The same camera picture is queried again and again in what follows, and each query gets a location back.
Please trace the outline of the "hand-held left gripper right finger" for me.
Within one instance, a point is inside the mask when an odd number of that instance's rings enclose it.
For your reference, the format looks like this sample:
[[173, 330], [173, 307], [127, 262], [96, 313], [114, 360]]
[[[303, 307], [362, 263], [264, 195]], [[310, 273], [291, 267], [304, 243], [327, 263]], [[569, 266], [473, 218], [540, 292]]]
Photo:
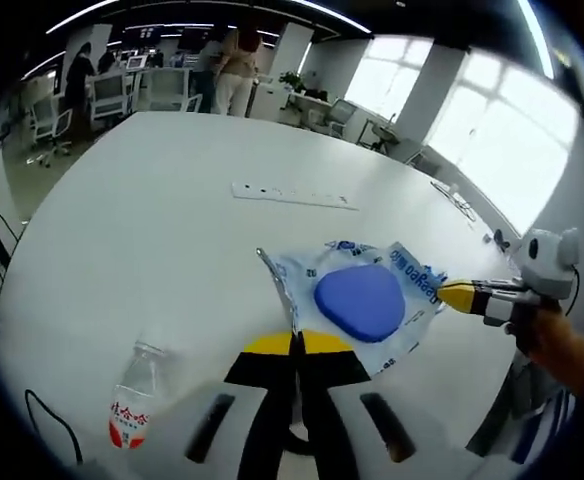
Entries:
[[296, 337], [303, 420], [321, 479], [514, 479], [516, 463], [481, 457], [399, 390], [370, 379], [340, 338]]

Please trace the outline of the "person's right hand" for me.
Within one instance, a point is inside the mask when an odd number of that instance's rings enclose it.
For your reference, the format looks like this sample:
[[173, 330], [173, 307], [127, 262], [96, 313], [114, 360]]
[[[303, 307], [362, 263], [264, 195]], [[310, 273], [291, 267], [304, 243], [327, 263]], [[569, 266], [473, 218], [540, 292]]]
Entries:
[[558, 369], [570, 365], [574, 358], [576, 336], [561, 310], [539, 309], [532, 322], [536, 345], [528, 356], [544, 368]]

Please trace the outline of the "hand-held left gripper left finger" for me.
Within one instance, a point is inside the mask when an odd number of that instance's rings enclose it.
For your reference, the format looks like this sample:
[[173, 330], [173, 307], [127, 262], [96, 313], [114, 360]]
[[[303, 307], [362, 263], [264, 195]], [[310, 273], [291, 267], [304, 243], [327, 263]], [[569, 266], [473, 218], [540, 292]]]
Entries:
[[128, 456], [140, 479], [274, 479], [296, 394], [295, 336], [262, 336], [222, 381], [160, 411]]

